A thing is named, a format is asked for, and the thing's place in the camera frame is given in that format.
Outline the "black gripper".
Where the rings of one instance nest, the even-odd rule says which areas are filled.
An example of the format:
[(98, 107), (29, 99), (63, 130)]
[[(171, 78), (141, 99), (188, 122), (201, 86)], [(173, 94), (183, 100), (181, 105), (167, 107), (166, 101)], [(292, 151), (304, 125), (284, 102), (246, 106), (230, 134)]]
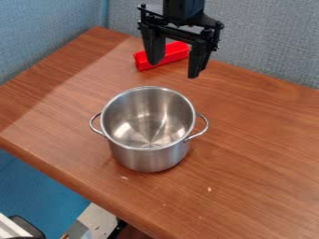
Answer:
[(139, 5), (139, 29), (147, 60), (157, 65), (166, 52), (166, 38), (193, 44), (189, 78), (197, 78), (220, 42), (225, 24), (205, 13), (206, 0), (162, 0), (161, 5)]

